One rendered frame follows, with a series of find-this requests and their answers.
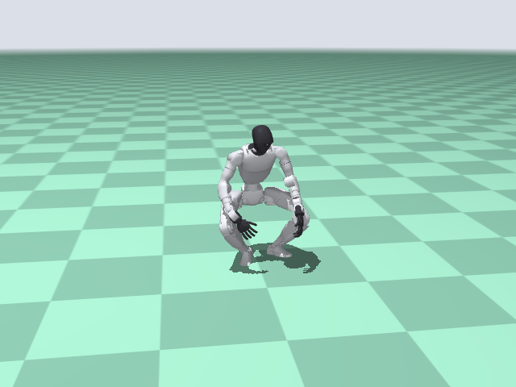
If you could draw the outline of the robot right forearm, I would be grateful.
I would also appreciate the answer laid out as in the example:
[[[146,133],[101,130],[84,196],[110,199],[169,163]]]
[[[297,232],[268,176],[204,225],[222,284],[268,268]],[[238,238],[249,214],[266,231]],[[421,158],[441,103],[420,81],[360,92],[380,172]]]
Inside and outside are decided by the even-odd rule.
[[[228,214],[232,221],[237,220],[239,216],[235,213],[231,195],[227,192],[227,184],[225,182],[221,182],[218,185],[218,196],[220,201],[223,203],[224,212]]]

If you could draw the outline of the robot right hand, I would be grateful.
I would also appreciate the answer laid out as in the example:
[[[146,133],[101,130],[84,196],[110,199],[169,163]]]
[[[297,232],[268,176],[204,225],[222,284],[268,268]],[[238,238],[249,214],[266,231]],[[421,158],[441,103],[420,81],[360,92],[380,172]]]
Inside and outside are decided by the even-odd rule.
[[[239,218],[235,221],[232,221],[234,224],[237,223],[237,228],[239,230],[239,232],[242,234],[242,236],[248,240],[248,238],[246,237],[246,235],[251,239],[252,237],[246,232],[248,231],[252,236],[255,236],[250,230],[249,228],[254,231],[255,233],[257,233],[258,231],[255,231],[252,227],[250,227],[249,224],[251,225],[254,225],[254,226],[257,226],[256,223],[252,223],[252,222],[249,222],[247,221],[246,219],[242,219],[242,216],[235,210],[235,213],[239,216]],[[229,217],[230,218],[230,217]],[[245,235],[245,234],[246,235]]]

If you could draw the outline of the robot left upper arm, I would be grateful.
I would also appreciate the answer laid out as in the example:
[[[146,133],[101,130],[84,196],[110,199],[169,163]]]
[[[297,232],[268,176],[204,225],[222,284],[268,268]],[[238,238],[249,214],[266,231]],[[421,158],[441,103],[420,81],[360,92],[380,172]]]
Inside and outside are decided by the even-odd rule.
[[[293,181],[293,167],[291,165],[287,151],[280,146],[273,146],[273,148],[276,154],[276,158],[280,159],[279,164],[281,166],[283,173],[285,174],[285,178],[283,178],[285,186],[295,186]]]

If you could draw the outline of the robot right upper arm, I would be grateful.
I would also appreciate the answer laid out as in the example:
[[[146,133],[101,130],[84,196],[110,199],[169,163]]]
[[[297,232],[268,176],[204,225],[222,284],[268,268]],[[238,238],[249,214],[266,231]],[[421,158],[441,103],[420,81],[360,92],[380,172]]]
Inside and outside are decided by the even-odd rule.
[[[225,182],[227,184],[227,192],[231,192],[231,185],[229,184],[229,180],[234,176],[236,167],[243,162],[243,151],[238,150],[235,152],[232,152],[227,157],[227,163],[225,165],[225,168],[223,170],[222,176],[220,178],[220,181],[218,185],[221,182]]]

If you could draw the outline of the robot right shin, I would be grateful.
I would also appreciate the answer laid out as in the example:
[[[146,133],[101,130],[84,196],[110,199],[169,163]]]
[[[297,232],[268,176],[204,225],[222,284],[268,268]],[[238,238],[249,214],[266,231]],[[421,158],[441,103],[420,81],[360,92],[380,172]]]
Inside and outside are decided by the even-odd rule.
[[[232,235],[225,235],[223,233],[223,229],[222,229],[222,224],[220,223],[219,224],[219,229],[222,233],[222,235],[224,236],[224,239],[233,247],[233,248],[237,248],[240,252],[248,252],[248,254],[250,253],[250,250],[247,246],[247,244],[243,241],[243,237],[241,235],[241,233],[239,232],[238,228],[237,228],[237,231],[235,231],[235,233],[233,233]]]

